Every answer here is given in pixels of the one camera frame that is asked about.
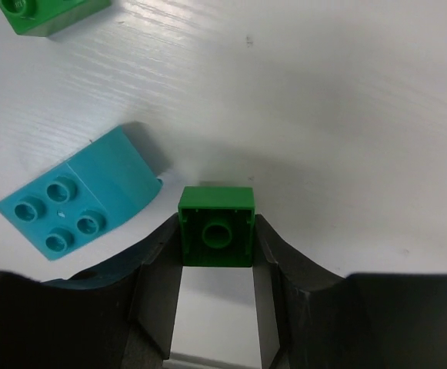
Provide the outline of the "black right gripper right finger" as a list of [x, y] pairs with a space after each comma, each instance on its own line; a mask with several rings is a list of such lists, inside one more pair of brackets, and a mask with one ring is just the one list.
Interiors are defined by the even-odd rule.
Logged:
[[447, 368], [447, 274], [340, 277], [255, 219], [264, 368]]

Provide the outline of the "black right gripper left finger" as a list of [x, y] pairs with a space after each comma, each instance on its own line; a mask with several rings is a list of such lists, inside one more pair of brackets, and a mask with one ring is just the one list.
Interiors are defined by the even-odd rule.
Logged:
[[160, 368], [181, 279], [176, 216], [68, 279], [0, 271], [0, 368]]

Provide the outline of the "teal curved lego brick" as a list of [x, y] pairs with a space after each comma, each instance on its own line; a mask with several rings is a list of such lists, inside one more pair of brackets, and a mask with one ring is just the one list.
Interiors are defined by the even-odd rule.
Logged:
[[116, 127], [0, 200], [0, 214], [54, 261], [136, 216], [161, 188]]

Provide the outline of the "small green lego brick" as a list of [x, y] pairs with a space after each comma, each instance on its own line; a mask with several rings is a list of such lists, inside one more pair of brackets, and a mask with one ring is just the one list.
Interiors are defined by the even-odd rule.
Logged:
[[255, 224], [252, 188], [186, 186], [178, 203], [178, 218], [185, 266], [252, 266]]

